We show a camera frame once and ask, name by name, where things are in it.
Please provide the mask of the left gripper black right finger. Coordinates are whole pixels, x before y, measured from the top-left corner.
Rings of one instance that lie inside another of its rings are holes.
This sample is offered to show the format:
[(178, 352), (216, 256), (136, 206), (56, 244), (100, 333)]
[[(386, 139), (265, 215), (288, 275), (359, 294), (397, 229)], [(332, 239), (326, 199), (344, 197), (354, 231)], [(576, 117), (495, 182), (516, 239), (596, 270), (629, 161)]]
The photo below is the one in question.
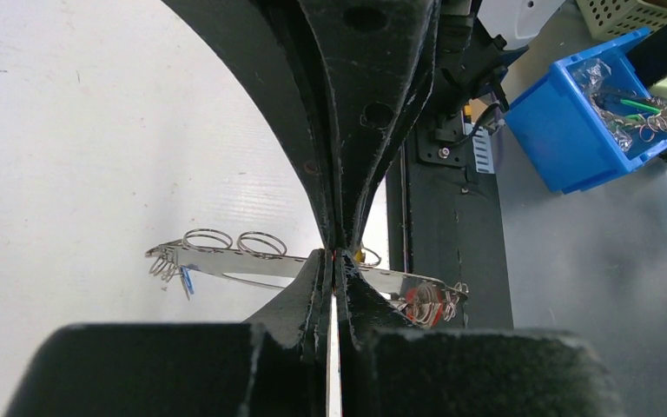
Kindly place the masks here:
[(351, 255), (334, 262), (346, 416), (619, 416), (591, 346), (545, 330), (423, 329), (386, 302)]

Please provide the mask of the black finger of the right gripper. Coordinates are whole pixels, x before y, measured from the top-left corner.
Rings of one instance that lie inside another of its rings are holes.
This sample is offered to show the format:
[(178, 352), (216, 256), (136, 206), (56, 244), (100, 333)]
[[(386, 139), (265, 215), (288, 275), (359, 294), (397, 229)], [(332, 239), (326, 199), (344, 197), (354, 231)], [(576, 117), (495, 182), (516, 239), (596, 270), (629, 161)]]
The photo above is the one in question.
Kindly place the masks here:
[(333, 167), (320, 53), (296, 1), (168, 1), (234, 75), (273, 131), (334, 248)]
[(438, 1), (303, 1), (320, 52), (336, 248), (358, 244), (367, 200), (430, 91)]

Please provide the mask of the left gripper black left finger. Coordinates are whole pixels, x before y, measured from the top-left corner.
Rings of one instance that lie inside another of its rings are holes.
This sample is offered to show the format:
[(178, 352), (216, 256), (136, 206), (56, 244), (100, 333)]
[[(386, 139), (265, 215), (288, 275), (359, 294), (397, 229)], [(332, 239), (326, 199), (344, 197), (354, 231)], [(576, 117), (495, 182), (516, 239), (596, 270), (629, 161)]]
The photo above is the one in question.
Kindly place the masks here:
[(36, 351), (9, 416), (322, 416), (332, 255), (238, 323), (89, 323)]

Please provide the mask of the red tagged key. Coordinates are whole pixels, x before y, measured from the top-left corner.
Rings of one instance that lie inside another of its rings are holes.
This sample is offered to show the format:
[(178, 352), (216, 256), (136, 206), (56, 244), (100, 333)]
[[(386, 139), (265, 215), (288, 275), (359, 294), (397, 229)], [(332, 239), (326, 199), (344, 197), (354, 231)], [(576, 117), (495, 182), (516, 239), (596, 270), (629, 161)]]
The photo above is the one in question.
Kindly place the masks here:
[(430, 282), (410, 288), (398, 310), (422, 328), (432, 328), (443, 316), (443, 297), (440, 289)]

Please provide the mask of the yellow tagged key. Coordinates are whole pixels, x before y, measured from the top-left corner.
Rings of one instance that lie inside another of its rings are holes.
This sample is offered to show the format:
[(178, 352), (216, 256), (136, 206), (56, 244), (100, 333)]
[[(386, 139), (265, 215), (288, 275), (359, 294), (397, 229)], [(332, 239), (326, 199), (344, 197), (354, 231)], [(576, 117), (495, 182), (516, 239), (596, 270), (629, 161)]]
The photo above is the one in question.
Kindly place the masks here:
[(363, 263), (365, 261), (366, 256), (364, 254), (363, 248), (359, 248), (358, 250), (355, 251), (355, 253), (353, 254), (353, 259), (357, 263)]

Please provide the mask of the blue tagged key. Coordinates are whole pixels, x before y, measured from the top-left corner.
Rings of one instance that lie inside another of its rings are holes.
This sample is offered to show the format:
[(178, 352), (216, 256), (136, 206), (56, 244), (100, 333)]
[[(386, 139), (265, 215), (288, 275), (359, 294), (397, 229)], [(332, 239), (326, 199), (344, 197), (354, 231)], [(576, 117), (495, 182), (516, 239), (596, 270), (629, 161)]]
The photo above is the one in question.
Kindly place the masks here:
[(186, 298), (190, 300), (191, 296), (195, 293), (193, 282), (190, 276), (190, 273), (187, 268), (180, 267), (180, 277), (185, 292)]

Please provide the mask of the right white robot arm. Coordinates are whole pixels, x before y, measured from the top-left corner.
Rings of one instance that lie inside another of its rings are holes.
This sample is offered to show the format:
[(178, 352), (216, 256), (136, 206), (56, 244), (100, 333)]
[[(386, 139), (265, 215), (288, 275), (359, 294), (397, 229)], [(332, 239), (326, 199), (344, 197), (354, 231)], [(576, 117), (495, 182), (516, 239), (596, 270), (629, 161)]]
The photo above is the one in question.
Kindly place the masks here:
[(257, 106), (326, 248), (355, 250), (373, 196), (432, 94), (497, 89), (557, 1), (184, 1), (169, 8)]

